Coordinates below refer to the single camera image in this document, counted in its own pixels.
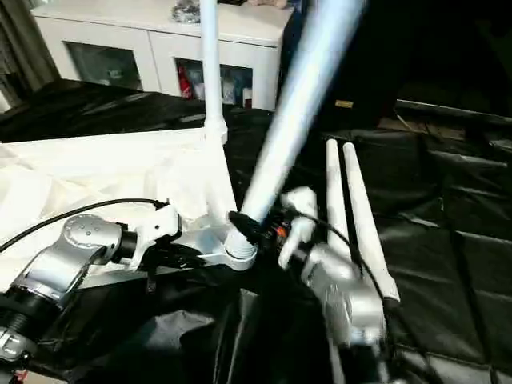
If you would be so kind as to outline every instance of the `red bottle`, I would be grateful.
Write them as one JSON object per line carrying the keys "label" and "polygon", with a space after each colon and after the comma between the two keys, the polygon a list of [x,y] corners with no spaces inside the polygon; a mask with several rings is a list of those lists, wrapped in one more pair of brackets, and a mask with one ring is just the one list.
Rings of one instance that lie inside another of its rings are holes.
{"label": "red bottle", "polygon": [[179,89],[182,92],[182,98],[192,98],[192,86],[186,78],[185,68],[183,66],[178,68],[178,80]]}

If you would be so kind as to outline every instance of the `black cable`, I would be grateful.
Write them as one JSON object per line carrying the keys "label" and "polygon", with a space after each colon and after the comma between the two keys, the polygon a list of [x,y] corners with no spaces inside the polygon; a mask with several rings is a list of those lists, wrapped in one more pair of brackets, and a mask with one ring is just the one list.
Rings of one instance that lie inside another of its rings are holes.
{"label": "black cable", "polygon": [[10,246],[16,244],[29,234],[32,234],[36,230],[40,230],[41,228],[48,226],[49,224],[53,224],[54,222],[58,222],[59,220],[68,218],[75,214],[80,214],[82,212],[85,212],[86,210],[93,210],[94,208],[99,208],[100,206],[112,206],[113,204],[123,204],[125,202],[141,202],[145,204],[153,204],[156,209],[162,208],[163,206],[166,205],[166,203],[164,202],[159,202],[158,200],[153,200],[151,198],[116,198],[115,200],[107,200],[105,202],[96,202],[95,204],[89,204],[88,206],[83,206],[81,208],[77,208],[76,210],[70,210],[69,212],[59,214],[55,217],[45,220],[44,222],[40,222],[39,224],[36,224],[35,226],[32,226],[27,230],[24,230],[20,234],[14,236],[8,242],[2,244],[0,246],[0,253],[9,248]]}
{"label": "black cable", "polygon": [[384,294],[382,293],[382,289],[381,289],[380,285],[378,284],[377,279],[376,279],[373,271],[371,270],[370,266],[365,261],[365,259],[362,258],[361,254],[359,252],[359,249],[356,246],[354,246],[354,244],[350,243],[348,238],[346,238],[339,230],[334,228],[328,222],[321,220],[320,218],[316,218],[315,216],[311,216],[309,214],[304,214],[303,212],[296,211],[295,213],[299,216],[308,218],[309,220],[312,220],[312,221],[316,222],[317,224],[324,226],[328,230],[332,231],[349,247],[352,256],[355,258],[355,261],[360,262],[362,267],[368,273],[368,276],[370,276],[370,279],[375,286],[375,290],[377,291],[377,294],[382,301],[382,307],[384,308],[384,316],[386,319],[386,323],[388,324],[387,336],[388,336],[388,339],[390,340],[390,344],[392,345],[392,347],[395,348],[396,342],[394,340],[394,336],[389,331],[389,327],[390,327],[389,314],[394,315],[397,318],[397,320],[400,322],[402,327],[404,328],[404,331],[406,332],[406,335],[409,338],[409,340],[412,342],[413,347],[418,351],[418,353],[422,357],[423,361],[425,362],[426,368],[428,369],[432,379],[435,380],[437,384],[443,384],[443,380],[439,376],[439,373],[432,366],[432,363],[430,362],[430,359],[429,359],[428,355],[426,354],[426,349],[419,342],[418,337],[412,331],[412,328],[409,326],[409,324],[405,320],[402,312],[400,312],[400,310],[398,310],[398,309],[394,309],[394,308],[390,307],[389,305],[387,305],[388,301],[384,297]]}

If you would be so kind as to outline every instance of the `white pole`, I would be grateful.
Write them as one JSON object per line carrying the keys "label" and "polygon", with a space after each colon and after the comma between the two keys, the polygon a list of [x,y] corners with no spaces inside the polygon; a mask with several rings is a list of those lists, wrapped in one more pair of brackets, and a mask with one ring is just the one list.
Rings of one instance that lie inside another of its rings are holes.
{"label": "white pole", "polygon": [[[327,140],[327,217],[329,224],[349,238],[346,224],[345,199],[343,196],[342,168],[339,164],[338,142]],[[340,255],[350,259],[350,248],[333,231],[327,233],[327,243]]]}
{"label": "white pole", "polygon": [[351,142],[345,144],[343,153],[345,155],[346,177],[349,184],[350,202],[352,203],[354,225],[361,257],[371,268],[384,297],[400,301],[396,282],[387,270],[384,252],[382,252],[381,241],[378,238],[374,215],[371,212],[370,201],[366,194],[354,144]]}
{"label": "white pole", "polygon": [[206,134],[227,140],[227,126],[222,115],[221,66],[218,60],[217,0],[201,0],[202,72],[205,80]]}
{"label": "white pole", "polygon": [[[242,207],[252,219],[261,222],[281,191],[364,4],[364,0],[322,0],[308,18]],[[236,258],[251,258],[256,251],[236,230],[228,234],[226,250]]]}

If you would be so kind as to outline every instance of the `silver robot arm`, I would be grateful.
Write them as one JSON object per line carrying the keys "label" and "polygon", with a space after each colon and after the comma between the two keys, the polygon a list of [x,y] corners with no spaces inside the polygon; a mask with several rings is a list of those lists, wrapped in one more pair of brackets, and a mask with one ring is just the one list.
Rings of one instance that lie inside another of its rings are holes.
{"label": "silver robot arm", "polygon": [[164,206],[137,227],[108,222],[92,214],[69,218],[58,240],[39,252],[0,295],[0,362],[22,363],[64,311],[91,265],[130,258],[137,270],[144,253],[163,236],[181,234],[181,220]]}
{"label": "silver robot arm", "polygon": [[[381,352],[387,327],[384,297],[381,297],[382,290],[377,289],[372,279],[366,278],[352,261],[350,250],[354,257],[355,253],[359,254],[358,249],[351,246],[347,250],[345,243],[346,247],[342,248],[332,242],[332,238],[329,245],[313,239],[317,223],[328,226],[330,232],[337,228],[318,220],[316,196],[309,188],[297,188],[283,195],[282,207],[291,228],[278,263],[300,277],[321,304],[334,354],[331,355],[333,372],[350,384],[396,382],[390,379],[387,361]],[[376,278],[374,268],[364,271]]]}

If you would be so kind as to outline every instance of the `black cloth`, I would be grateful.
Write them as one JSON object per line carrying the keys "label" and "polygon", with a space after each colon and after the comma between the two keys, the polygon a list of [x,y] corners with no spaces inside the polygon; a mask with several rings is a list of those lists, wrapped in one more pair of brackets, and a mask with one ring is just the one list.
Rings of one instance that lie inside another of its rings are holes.
{"label": "black cloth", "polygon": [[[3,142],[197,127],[204,105],[162,94],[58,82],[0,116]],[[271,113],[226,107],[225,146],[240,206]],[[285,189],[308,185],[325,215],[325,139],[352,141],[406,320],[446,383],[512,382],[511,134],[455,141],[316,126]],[[318,304],[272,255],[82,290],[32,368],[72,382],[332,382]],[[393,334],[410,382],[426,382],[413,343]]]}

